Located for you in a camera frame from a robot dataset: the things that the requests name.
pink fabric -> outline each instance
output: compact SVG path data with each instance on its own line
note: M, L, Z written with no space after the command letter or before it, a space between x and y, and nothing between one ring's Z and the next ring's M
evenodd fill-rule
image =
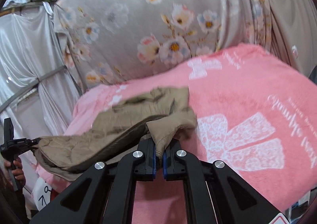
M199 126L181 141L183 149L203 161L225 161L279 210L317 183L317 87L254 45L194 58L125 85L100 85L80 98L65 134L88 130L120 99L163 86L189 86ZM137 184L133 223L145 221L186 223L181 182L166 182L159 172L154 182Z

warning label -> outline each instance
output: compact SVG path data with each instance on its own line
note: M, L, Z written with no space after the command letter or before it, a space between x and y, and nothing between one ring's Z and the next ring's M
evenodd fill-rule
M289 222L282 213L279 213L269 224L289 224Z

metal screw head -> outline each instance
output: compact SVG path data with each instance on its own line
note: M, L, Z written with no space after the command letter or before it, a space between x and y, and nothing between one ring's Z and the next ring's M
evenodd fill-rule
M184 157L184 156L186 156L187 152L184 151L184 150L179 150L179 151L176 152L176 154L179 157Z
M136 158L140 158L140 157L142 157L142 155L143 155L143 152L141 152L141 151L135 151L133 153L133 157L136 157Z
M103 169L105 167L105 164L103 162L97 162L95 164L96 169Z
M222 161L216 161L216 162L215 162L215 166L216 166L217 168L223 168L223 167L224 167L224 162L222 162Z

gray floral fabric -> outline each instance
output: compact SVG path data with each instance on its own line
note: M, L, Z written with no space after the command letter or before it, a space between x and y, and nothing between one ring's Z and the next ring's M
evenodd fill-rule
M167 71L240 42L270 50L268 0L59 0L64 60L88 87Z

orange flower center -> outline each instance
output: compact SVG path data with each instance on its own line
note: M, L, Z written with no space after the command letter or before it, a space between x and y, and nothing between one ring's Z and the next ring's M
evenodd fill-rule
M87 33L88 35L91 34L91 31L92 31L91 27L88 27L88 28L86 29L86 33Z
M95 80L97 80L97 78L95 76L89 75L89 76L87 76L87 80L95 81Z
M170 50L173 51L173 52L177 52L178 50L180 50L179 44L177 42L173 42L170 45Z
M210 22L210 21L206 22L206 28L210 29L213 26L214 26L214 24L212 22Z

